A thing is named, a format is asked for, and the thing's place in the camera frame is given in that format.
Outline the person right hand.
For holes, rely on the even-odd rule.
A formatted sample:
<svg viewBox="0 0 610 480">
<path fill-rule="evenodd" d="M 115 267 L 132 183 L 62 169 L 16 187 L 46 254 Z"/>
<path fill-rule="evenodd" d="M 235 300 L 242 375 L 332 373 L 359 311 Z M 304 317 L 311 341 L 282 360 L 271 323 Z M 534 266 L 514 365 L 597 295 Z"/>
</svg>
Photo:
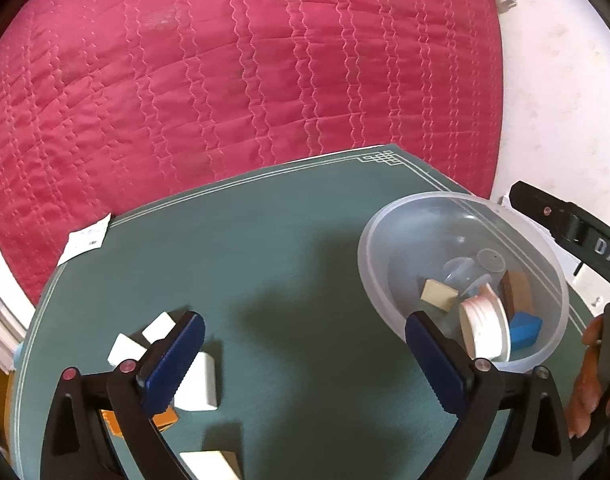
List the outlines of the person right hand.
<svg viewBox="0 0 610 480">
<path fill-rule="evenodd" d="M 570 402 L 565 409 L 567 432 L 570 438 L 582 437 L 589 429 L 591 415 L 602 396 L 598 376 L 600 343 L 603 332 L 603 315 L 593 319 L 582 335 L 586 346 L 582 367 L 575 379 Z"/>
</svg>

